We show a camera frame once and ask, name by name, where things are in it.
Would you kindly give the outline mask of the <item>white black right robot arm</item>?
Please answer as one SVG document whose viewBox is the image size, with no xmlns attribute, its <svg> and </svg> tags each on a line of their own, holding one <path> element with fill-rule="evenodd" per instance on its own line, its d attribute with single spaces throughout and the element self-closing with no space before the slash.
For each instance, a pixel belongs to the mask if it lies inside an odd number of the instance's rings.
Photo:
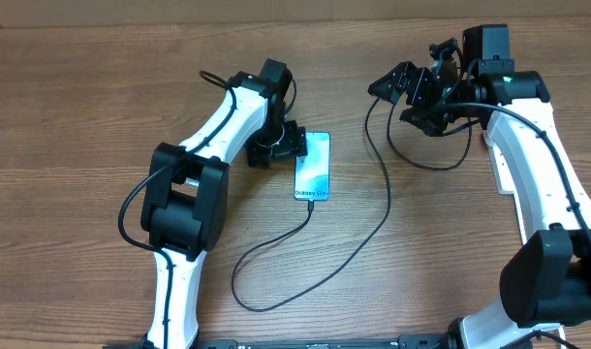
<svg viewBox="0 0 591 349">
<path fill-rule="evenodd" d="M 369 93 L 405 102 L 401 119 L 429 137 L 480 125 L 526 240 L 503 268 L 493 303 L 453 320 L 444 333 L 402 334 L 398 346 L 528 348 L 591 321 L 591 200 L 559 139 L 544 80 L 516 69 L 505 24 L 467 28 L 429 53 L 430 67 L 402 62 Z"/>
</svg>

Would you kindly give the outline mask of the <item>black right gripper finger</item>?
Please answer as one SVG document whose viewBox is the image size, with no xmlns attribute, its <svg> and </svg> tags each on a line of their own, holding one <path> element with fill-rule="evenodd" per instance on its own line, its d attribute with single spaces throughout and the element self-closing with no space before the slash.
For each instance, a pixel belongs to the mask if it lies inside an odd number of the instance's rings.
<svg viewBox="0 0 591 349">
<path fill-rule="evenodd" d="M 396 105 L 407 86 L 407 66 L 397 65 L 383 77 L 372 82 L 367 92 L 380 100 Z"/>
<path fill-rule="evenodd" d="M 407 122 L 422 131 L 431 131 L 434 128 L 430 115 L 414 108 L 405 109 L 400 114 L 399 120 Z"/>
</svg>

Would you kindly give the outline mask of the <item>white power strip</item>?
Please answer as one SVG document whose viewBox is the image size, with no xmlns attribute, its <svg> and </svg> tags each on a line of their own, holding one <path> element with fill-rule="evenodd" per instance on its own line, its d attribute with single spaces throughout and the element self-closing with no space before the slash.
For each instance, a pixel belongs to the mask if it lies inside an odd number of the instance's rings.
<svg viewBox="0 0 591 349">
<path fill-rule="evenodd" d="M 513 195 L 515 186 L 504 155 L 486 130 L 482 134 L 488 149 L 497 192 L 501 195 Z"/>
</svg>

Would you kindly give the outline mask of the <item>blue Galaxy smartphone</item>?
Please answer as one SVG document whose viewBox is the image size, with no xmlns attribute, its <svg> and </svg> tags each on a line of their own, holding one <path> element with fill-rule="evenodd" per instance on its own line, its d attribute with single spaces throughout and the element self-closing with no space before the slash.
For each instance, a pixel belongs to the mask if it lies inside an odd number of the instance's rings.
<svg viewBox="0 0 591 349">
<path fill-rule="evenodd" d="M 330 133 L 306 132 L 307 154 L 295 160 L 294 197 L 327 201 L 330 196 Z"/>
</svg>

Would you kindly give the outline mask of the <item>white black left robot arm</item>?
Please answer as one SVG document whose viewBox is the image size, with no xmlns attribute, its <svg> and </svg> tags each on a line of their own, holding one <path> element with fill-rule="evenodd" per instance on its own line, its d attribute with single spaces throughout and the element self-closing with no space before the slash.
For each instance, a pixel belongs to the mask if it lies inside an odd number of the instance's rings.
<svg viewBox="0 0 591 349">
<path fill-rule="evenodd" d="M 202 268 L 225 225 L 230 165 L 239 151 L 263 169 L 307 151 L 304 128 L 287 118 L 284 98 L 296 85 L 285 63 L 267 59 L 256 75 L 239 72 L 217 83 L 226 91 L 220 107 L 195 135 L 155 148 L 143 186 L 140 225 L 157 271 L 144 348 L 196 344 Z"/>
</svg>

